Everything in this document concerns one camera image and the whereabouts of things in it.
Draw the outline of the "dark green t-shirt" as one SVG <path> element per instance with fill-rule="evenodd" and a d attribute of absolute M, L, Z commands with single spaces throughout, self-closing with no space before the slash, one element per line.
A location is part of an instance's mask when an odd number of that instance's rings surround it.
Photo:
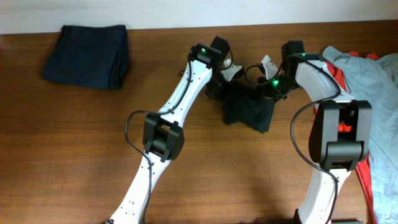
<path fill-rule="evenodd" d="M 268 132 L 274 100 L 260 99 L 255 89 L 239 81 L 208 83 L 205 94 L 221 103 L 226 124 L 240 122 L 262 134 Z"/>

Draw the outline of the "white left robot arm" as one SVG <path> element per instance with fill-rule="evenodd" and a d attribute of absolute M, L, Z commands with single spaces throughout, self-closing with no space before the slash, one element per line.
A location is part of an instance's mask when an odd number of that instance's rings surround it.
<path fill-rule="evenodd" d="M 145 112 L 141 164 L 132 184 L 108 223 L 144 223 L 151 193 L 185 143 L 183 124 L 205 85 L 223 80 L 221 66 L 231 47 L 216 36 L 210 45 L 196 44 L 187 55 L 187 66 L 176 89 L 158 112 Z"/>

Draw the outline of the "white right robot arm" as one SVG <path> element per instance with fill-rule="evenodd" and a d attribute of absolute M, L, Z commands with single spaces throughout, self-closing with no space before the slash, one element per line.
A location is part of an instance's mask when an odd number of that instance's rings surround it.
<path fill-rule="evenodd" d="M 369 149 L 372 107 L 366 100 L 356 100 L 335 80 L 320 54 L 307 53 L 301 40 L 290 40 L 281 47 L 282 63 L 276 67 L 265 56 L 261 62 L 264 77 L 258 78 L 256 90 L 261 98 L 279 101 L 302 88 L 311 103 L 300 108 L 290 123 L 290 137 L 295 142 L 294 126 L 298 116 L 315 107 L 315 119 L 308 140 L 309 157 L 300 157 L 313 168 L 307 194 L 295 210 L 293 223 L 331 223 L 342 185 L 365 160 Z"/>

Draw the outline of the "folded navy blue garment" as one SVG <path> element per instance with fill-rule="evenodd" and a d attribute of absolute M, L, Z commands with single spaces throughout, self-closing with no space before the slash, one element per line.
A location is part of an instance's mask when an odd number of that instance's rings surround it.
<path fill-rule="evenodd" d="M 117 90 L 128 70 L 129 41 L 125 25 L 64 25 L 44 65 L 42 78 L 59 84 Z"/>

